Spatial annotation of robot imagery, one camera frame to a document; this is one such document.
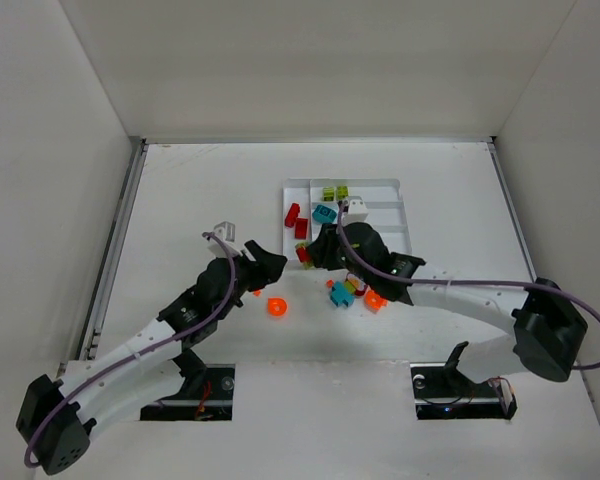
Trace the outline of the red slope lego brick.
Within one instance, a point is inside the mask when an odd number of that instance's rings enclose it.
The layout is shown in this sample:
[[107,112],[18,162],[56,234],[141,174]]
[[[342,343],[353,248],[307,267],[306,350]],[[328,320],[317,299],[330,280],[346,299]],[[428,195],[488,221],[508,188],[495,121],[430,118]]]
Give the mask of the red slope lego brick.
[[284,219],[286,228],[294,228],[301,212],[301,207],[298,203],[292,203]]

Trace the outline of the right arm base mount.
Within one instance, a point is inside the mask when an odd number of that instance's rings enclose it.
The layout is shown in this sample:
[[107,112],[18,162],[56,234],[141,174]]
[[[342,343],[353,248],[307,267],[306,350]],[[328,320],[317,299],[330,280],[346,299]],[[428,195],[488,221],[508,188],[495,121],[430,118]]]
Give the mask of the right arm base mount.
[[474,383],[457,370],[469,342],[457,344],[445,363],[410,365],[414,407],[418,420],[510,421],[518,403],[508,379],[493,377]]

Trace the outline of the teal rounded lego brick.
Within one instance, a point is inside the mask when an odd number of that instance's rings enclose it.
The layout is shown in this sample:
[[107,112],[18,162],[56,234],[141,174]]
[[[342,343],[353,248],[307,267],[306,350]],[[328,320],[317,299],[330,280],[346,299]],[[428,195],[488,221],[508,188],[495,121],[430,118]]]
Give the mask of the teal rounded lego brick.
[[337,212],[332,208],[318,204],[312,212],[312,219],[320,224],[332,224],[337,218]]

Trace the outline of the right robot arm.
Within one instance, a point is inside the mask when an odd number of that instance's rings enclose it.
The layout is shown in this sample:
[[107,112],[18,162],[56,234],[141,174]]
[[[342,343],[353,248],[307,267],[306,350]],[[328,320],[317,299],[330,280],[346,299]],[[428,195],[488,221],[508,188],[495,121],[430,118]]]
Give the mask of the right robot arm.
[[552,382],[570,377],[587,324],[549,280],[520,289],[467,286],[422,258],[390,251],[363,222],[322,226],[307,252],[315,267],[345,269],[388,301],[448,311],[500,330],[491,340],[456,345],[446,362],[450,373],[475,384],[519,372]]

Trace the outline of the green square lego brick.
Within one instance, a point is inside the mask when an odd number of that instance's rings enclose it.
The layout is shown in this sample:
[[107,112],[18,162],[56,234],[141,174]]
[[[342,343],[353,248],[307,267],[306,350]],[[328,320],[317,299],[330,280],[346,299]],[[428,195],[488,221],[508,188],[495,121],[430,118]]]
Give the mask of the green square lego brick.
[[340,185],[336,187],[336,200],[341,201],[349,196],[349,190],[346,185]]

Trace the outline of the small green lego brick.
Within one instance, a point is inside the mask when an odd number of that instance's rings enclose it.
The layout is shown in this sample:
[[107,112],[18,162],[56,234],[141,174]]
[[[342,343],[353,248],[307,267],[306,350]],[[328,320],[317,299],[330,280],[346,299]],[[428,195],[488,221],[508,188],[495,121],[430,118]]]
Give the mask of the small green lego brick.
[[324,202],[333,202],[335,199],[335,188],[324,187],[322,190],[322,200]]

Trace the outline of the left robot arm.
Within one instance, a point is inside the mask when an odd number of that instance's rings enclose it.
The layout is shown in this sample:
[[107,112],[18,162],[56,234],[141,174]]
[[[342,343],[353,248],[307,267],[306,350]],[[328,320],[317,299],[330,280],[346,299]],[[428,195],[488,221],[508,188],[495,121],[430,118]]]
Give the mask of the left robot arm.
[[206,366],[194,346],[242,307],[244,294],[281,278],[285,256],[253,240],[237,252],[211,232],[204,236],[222,256],[142,330],[71,375],[53,380],[43,374],[27,386],[16,419],[27,468],[56,475],[80,459],[110,424],[182,387],[196,389]]

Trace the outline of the red arch lego brick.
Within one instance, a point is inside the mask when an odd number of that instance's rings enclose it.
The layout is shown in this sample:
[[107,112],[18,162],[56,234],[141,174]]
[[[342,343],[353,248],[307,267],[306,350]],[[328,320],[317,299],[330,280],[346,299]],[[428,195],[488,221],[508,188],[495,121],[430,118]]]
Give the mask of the red arch lego brick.
[[294,238],[305,240],[308,234],[309,221],[306,218],[297,218],[294,226]]

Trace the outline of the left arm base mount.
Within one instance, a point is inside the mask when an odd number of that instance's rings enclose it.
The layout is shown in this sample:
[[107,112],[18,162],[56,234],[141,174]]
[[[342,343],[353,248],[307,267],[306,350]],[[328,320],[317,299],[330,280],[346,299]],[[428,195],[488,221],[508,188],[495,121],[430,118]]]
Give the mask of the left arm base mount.
[[145,422],[225,422],[233,417],[236,365],[207,364],[188,377],[180,390],[143,407]]

